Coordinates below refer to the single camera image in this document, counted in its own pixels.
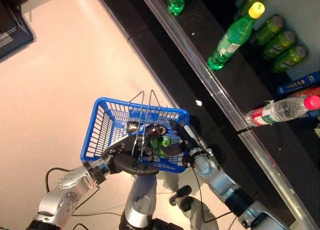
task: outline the floor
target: floor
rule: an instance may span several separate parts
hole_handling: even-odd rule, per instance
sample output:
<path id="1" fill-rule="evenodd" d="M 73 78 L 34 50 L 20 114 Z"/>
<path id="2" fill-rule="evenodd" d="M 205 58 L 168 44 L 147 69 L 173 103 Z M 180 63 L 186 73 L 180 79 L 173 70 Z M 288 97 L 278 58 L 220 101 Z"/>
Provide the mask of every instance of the floor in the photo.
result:
<path id="1" fill-rule="evenodd" d="M 160 104 L 170 106 L 98 0 L 29 0 L 22 12 L 36 40 L 0 64 L 0 226 L 11 230 L 25 229 L 35 215 L 48 169 L 81 164 L 80 150 L 98 97 L 129 100 L 153 89 Z M 53 172 L 49 185 L 60 176 Z M 192 171 L 157 177 L 154 217 L 189 229 L 189 221 L 168 199 L 186 184 L 199 197 Z M 108 176 L 78 214 L 122 213 L 132 180 L 123 172 Z M 201 189 L 214 215 L 229 211 L 207 186 Z M 233 219 L 232 214 L 219 219 L 219 228 L 228 229 Z M 117 229 L 119 217 L 72 217 L 64 229 L 78 222 L 89 229 Z M 236 221 L 230 229 L 243 228 Z"/>

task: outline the bottle label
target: bottle label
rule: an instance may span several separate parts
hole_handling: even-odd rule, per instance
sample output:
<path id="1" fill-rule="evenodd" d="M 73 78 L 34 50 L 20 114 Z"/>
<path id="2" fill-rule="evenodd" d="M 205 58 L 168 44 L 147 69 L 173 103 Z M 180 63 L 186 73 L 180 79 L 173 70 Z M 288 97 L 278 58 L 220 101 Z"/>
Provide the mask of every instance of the bottle label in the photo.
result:
<path id="1" fill-rule="evenodd" d="M 254 110 L 251 117 L 254 123 L 258 126 L 277 123 L 277 121 L 272 117 L 271 107 L 268 107 L 268 105 Z"/>
<path id="2" fill-rule="evenodd" d="M 239 46 L 240 45 L 237 44 L 231 44 L 228 41 L 228 36 L 224 35 L 224 37 L 219 42 L 218 51 L 221 55 L 232 55 L 232 53 L 235 52 L 239 48 Z"/>

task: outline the green can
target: green can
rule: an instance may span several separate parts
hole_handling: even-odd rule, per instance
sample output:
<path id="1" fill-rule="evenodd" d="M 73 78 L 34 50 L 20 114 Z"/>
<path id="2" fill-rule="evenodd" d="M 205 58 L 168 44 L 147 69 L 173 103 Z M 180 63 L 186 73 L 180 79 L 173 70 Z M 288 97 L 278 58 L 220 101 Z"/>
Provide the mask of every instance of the green can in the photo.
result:
<path id="1" fill-rule="evenodd" d="M 276 35 L 263 50 L 263 58 L 270 60 L 280 55 L 283 51 L 291 47 L 297 39 L 293 31 L 282 31 Z"/>
<path id="2" fill-rule="evenodd" d="M 250 43 L 253 47 L 261 47 L 272 39 L 285 26 L 285 20 L 279 15 L 271 16 L 267 21 L 251 36 Z"/>
<path id="3" fill-rule="evenodd" d="M 273 64 L 272 72 L 282 73 L 300 63 L 307 57 L 308 49 L 305 46 L 292 46 L 287 51 L 283 52 Z"/>
<path id="4" fill-rule="evenodd" d="M 260 2 L 263 3 L 264 0 L 244 0 L 242 5 L 239 7 L 237 13 L 234 16 L 234 20 L 237 20 L 240 17 L 243 17 L 248 14 L 248 11 L 250 7 L 255 3 L 255 2 Z"/>

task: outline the green soda bottle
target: green soda bottle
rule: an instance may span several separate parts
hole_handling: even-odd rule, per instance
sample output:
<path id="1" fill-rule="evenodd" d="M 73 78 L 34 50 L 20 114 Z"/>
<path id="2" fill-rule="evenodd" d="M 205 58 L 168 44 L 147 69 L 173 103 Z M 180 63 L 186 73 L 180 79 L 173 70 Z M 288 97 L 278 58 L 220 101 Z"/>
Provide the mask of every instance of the green soda bottle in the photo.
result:
<path id="1" fill-rule="evenodd" d="M 244 44 L 251 35 L 256 19 L 265 12 L 260 2 L 255 2 L 249 9 L 248 15 L 235 21 L 220 40 L 217 49 L 209 56 L 208 65 L 211 70 L 218 71 L 235 53 L 240 45 Z"/>
<path id="2" fill-rule="evenodd" d="M 236 21 L 237 19 L 248 14 L 248 10 L 255 2 L 263 3 L 264 0 L 244 0 L 244 2 L 241 4 L 238 11 L 236 12 L 236 14 L 234 16 L 234 20 Z"/>
<path id="3" fill-rule="evenodd" d="M 174 16 L 179 15 L 185 7 L 185 0 L 168 0 L 168 11 Z"/>

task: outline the basket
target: basket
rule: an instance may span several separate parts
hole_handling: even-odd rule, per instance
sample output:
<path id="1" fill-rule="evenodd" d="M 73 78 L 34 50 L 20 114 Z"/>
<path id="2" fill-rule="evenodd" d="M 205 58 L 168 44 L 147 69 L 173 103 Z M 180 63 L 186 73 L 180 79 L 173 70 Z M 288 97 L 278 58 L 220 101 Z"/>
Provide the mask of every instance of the basket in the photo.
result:
<path id="1" fill-rule="evenodd" d="M 99 98 L 93 107 L 80 155 L 81 161 L 99 159 L 109 145 L 127 134 L 128 121 L 144 124 L 146 118 L 147 124 L 158 123 L 165 126 L 172 144 L 177 143 L 180 138 L 173 133 L 168 120 L 174 120 L 182 126 L 189 125 L 189 113 L 182 109 L 136 104 L 131 101 L 119 101 L 105 97 Z M 180 173 L 185 170 L 182 163 L 184 155 L 186 155 L 185 152 L 169 158 L 155 156 L 153 161 L 148 161 L 146 158 L 140 160 L 145 164 L 156 166 L 162 171 Z"/>

